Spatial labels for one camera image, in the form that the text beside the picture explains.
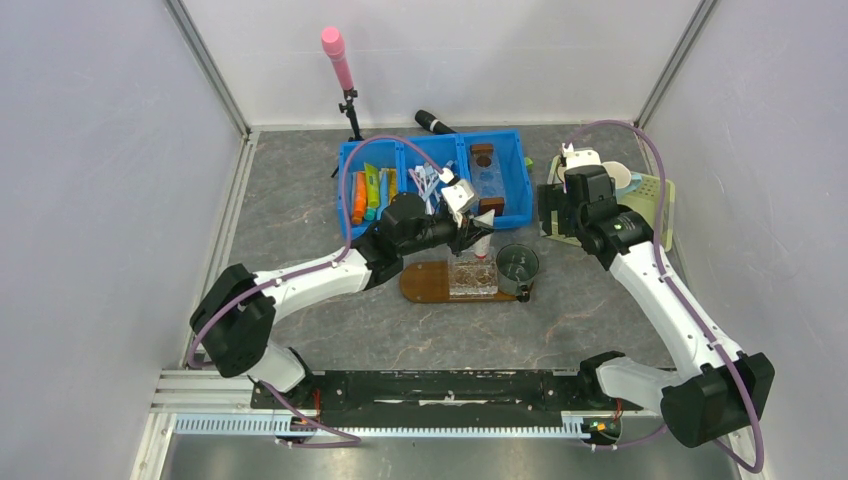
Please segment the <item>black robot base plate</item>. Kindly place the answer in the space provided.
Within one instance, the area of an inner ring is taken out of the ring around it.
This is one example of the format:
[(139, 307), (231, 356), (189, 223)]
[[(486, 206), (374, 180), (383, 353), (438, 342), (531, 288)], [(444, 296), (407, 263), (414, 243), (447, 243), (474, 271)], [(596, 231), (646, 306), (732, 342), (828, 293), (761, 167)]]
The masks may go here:
[(605, 414), (636, 405), (588, 391), (574, 370), (326, 370), (284, 398), (342, 427), (554, 426), (564, 412)]

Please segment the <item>clear acrylic toothbrush holder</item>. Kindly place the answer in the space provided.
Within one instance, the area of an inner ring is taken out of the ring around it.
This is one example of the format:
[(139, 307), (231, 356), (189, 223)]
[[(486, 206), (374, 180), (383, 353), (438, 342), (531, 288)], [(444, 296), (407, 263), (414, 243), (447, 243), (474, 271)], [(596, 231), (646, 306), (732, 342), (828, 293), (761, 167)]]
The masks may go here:
[(497, 269), (490, 257), (452, 256), (447, 268), (451, 300), (490, 298), (498, 292)]

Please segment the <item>green toothpaste tube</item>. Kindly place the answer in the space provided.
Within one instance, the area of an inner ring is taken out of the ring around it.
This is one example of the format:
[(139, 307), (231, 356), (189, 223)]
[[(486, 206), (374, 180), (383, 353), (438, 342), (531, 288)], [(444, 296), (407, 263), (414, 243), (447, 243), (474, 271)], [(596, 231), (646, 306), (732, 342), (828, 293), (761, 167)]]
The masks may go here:
[(376, 218), (377, 209), (380, 207), (380, 178), (379, 170), (372, 164), (364, 164), (366, 210), (365, 221), (373, 221)]

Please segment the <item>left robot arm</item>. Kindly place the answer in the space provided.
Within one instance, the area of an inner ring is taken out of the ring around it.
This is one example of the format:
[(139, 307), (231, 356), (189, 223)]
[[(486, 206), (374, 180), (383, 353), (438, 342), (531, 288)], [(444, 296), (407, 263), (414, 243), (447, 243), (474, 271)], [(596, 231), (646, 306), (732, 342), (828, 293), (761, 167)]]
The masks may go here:
[(488, 238), (494, 215), (454, 214), (446, 203), (428, 214), (416, 195), (402, 193), (379, 219), (348, 245), (325, 257), (274, 271), (250, 272), (242, 264), (225, 268), (189, 320), (193, 349), (223, 378), (249, 375), (275, 387), (290, 407), (306, 405), (314, 381), (291, 347), (272, 343), (271, 331), (284, 317), (330, 298), (379, 286), (404, 269), (407, 255), (446, 245), (455, 255)]

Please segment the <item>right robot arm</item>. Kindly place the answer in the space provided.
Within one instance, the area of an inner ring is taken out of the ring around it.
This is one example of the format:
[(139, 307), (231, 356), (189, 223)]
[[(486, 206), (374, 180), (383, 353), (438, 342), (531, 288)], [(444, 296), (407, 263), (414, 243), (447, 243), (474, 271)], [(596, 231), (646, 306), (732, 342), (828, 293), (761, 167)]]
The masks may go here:
[(746, 354), (709, 317), (655, 244), (637, 212), (618, 203), (600, 165), (555, 169), (537, 189), (540, 226), (576, 237), (636, 300), (673, 360), (671, 371), (610, 351), (580, 364), (577, 392), (591, 408), (614, 398), (662, 416), (682, 445), (694, 448), (748, 427), (764, 413), (775, 368)]

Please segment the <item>white toothpaste tube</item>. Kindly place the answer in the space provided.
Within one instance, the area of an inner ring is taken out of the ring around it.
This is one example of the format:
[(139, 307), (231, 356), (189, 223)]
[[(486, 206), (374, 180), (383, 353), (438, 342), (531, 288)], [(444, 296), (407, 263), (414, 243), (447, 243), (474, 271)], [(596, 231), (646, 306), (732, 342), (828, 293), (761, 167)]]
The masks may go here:
[(473, 253), (478, 259), (485, 259), (489, 254), (491, 235), (494, 232), (495, 213), (495, 210), (488, 210), (473, 219), (473, 225), (481, 231), (479, 239), (473, 245)]

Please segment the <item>light blue toothbrush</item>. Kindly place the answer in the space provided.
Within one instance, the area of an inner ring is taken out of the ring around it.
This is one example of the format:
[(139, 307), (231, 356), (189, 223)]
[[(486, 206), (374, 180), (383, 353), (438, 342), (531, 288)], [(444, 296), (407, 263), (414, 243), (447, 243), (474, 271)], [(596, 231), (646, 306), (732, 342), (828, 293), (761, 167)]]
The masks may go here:
[[(448, 161), (443, 166), (443, 170), (445, 172), (448, 172), (448, 171), (453, 172), (453, 165), (454, 165), (453, 160)], [(425, 190), (425, 193), (427, 194), (427, 196), (437, 196), (437, 190), (442, 184), (443, 184), (443, 181), (441, 180), (441, 178), (436, 173), (433, 173), (431, 175), (430, 182), (427, 185), (427, 189)]]

